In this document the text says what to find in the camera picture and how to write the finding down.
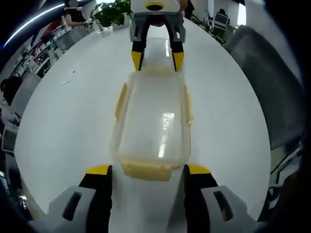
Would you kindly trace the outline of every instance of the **ceiling light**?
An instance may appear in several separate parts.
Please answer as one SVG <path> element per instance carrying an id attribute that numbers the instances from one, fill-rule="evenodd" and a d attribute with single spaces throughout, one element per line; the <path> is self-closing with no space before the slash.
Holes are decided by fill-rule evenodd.
<path id="1" fill-rule="evenodd" d="M 55 10 L 55 9 L 61 7 L 61 6 L 64 6 L 64 5 L 65 5 L 65 4 L 63 3 L 63 4 L 60 4 L 60 5 L 58 5 L 58 6 L 52 7 L 52 8 L 50 8 L 50 9 L 48 9 L 48 10 L 46 10 L 46 11 L 40 13 L 39 15 L 33 17 L 33 18 L 30 19 L 28 22 L 24 23 L 23 26 L 21 26 L 20 28 L 18 28 L 18 29 L 16 30 L 16 32 L 14 32 L 14 33 L 10 36 L 10 38 L 5 42 L 5 44 L 3 45 L 2 48 L 4 48 L 4 47 L 5 47 L 5 46 L 6 46 L 6 45 L 21 31 L 21 30 L 23 30 L 25 27 L 27 27 L 30 23 L 34 22 L 36 19 L 40 18 L 40 17 L 43 16 L 44 14 L 46 14 L 46 13 L 52 11 L 52 10 Z"/>

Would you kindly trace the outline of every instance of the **gray chair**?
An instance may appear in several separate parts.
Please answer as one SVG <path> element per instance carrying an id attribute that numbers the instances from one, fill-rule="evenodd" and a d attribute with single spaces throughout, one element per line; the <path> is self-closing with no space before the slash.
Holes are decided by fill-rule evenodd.
<path id="1" fill-rule="evenodd" d="M 228 16 L 225 16 L 217 12 L 213 19 L 212 27 L 213 29 L 218 29 L 218 30 L 226 32 L 228 22 L 229 22 Z"/>
<path id="2" fill-rule="evenodd" d="M 301 136 L 306 131 L 303 88 L 273 46 L 256 31 L 240 26 L 224 48 L 239 64 L 257 95 L 271 150 Z"/>

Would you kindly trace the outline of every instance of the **white table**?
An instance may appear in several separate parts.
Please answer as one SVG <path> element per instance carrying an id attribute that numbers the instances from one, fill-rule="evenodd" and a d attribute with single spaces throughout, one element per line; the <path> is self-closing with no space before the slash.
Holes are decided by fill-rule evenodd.
<path id="1" fill-rule="evenodd" d="M 183 74 L 192 96 L 191 163 L 208 167 L 257 219 L 270 171 L 259 101 L 242 70 L 210 35 L 185 21 Z M 168 36 L 151 27 L 148 36 Z M 128 29 L 92 33 L 60 58 L 33 93 L 15 154 L 34 200 L 49 203 L 85 170 L 112 162 L 110 141 L 122 85 L 134 71 Z"/>

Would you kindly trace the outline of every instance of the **green plant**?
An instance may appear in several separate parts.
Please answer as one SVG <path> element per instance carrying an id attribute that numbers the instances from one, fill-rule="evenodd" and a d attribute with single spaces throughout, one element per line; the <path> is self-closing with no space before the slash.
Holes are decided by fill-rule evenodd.
<path id="1" fill-rule="evenodd" d="M 113 3 L 100 3 L 91 12 L 91 17 L 98 19 L 103 27 L 110 27 L 111 23 L 117 25 L 124 24 L 123 13 L 130 15 L 130 0 L 115 0 Z"/>

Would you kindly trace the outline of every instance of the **translucent plastic container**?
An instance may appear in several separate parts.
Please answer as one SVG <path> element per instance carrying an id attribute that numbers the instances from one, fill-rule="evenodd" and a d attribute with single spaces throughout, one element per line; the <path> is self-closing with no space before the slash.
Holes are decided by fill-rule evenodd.
<path id="1" fill-rule="evenodd" d="M 145 68 L 130 75 L 116 108 L 111 144 L 125 174 L 167 180 L 172 168 L 188 160 L 190 106 L 184 79 L 172 69 Z M 159 177 L 159 170 L 166 178 Z"/>

